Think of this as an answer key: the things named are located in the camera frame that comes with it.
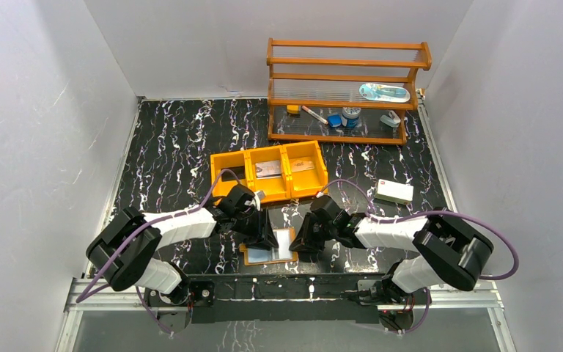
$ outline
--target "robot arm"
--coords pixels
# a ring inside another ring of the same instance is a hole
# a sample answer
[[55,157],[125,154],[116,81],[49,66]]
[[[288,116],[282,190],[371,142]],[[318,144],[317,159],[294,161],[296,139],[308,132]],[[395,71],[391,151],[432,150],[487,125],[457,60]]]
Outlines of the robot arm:
[[335,239],[349,248],[385,246],[419,252],[419,257],[392,266],[375,290],[377,296],[403,296],[443,283],[473,290],[493,252],[493,244],[485,236],[454,217],[381,224],[364,213],[349,215],[326,195],[317,198],[310,211],[290,245],[293,251],[318,252],[324,241]]
[[[251,190],[239,184],[217,205],[214,199],[197,211],[147,227],[111,264],[105,279],[115,291],[135,285],[157,290],[174,304],[183,303],[189,295],[188,277],[174,263],[153,258],[154,253],[171,244],[227,231],[242,234],[247,246],[278,248],[268,213],[255,208],[255,197]],[[87,257],[97,268],[103,267],[136,228],[169,214],[143,214],[135,208],[120,211],[89,245]]]

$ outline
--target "small jar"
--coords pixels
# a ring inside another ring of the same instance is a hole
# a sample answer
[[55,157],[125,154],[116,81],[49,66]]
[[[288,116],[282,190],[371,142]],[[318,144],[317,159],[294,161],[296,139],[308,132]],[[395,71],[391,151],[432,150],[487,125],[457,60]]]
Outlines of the small jar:
[[361,108],[342,108],[342,125],[346,128],[357,126]]

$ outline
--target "yellow sponge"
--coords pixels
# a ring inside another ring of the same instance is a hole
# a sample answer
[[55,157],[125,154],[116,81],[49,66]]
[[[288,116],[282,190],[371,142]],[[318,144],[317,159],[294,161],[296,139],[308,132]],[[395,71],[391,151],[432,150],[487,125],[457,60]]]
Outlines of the yellow sponge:
[[288,114],[298,114],[301,107],[299,105],[288,105],[286,106],[286,110],[288,110]]

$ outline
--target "floor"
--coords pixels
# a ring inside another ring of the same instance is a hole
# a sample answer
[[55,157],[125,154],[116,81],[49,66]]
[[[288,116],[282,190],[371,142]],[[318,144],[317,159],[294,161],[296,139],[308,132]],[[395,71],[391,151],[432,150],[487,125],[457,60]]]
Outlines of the floor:
[[[409,206],[376,203],[384,216],[446,204],[419,117],[411,112],[407,119],[408,143],[403,147],[320,145],[330,180],[352,180],[369,194],[378,179],[414,186]],[[278,144],[267,140],[267,128],[265,99],[143,102],[113,211],[132,205],[146,212],[167,212],[199,203],[211,183],[210,155]],[[366,209],[363,197],[348,186],[333,186],[330,195],[349,212]],[[308,207],[308,201],[273,206],[273,228],[298,230]],[[298,263],[245,266],[238,245],[228,234],[186,241],[160,254],[187,274],[385,272],[398,260],[415,255],[399,249],[348,249],[329,241],[324,252],[302,255]]]

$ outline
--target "glass shelf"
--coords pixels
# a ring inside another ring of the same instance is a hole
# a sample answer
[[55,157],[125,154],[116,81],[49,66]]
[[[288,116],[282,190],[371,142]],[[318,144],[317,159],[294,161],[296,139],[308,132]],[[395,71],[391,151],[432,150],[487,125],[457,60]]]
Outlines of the glass shelf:
[[[414,92],[405,103],[387,103],[368,100],[361,96],[359,87],[365,81],[319,81],[303,79],[273,78],[271,86],[271,105],[307,105],[307,106],[357,106],[373,109],[415,109],[417,102]],[[388,85],[410,89],[408,84],[400,82]]]
[[[358,143],[383,143],[388,140],[401,142],[403,140],[400,133],[401,128],[391,128],[379,120],[382,115],[389,111],[385,109],[362,109],[355,128],[344,128],[342,126],[330,128],[305,111],[301,111],[299,115],[293,115],[288,114],[286,108],[282,106],[271,106],[270,109],[272,113],[272,126],[270,126],[272,139],[316,139],[335,142],[332,139],[348,137],[361,139],[357,141]],[[325,118],[330,114],[342,115],[341,108],[313,108],[312,110]]]

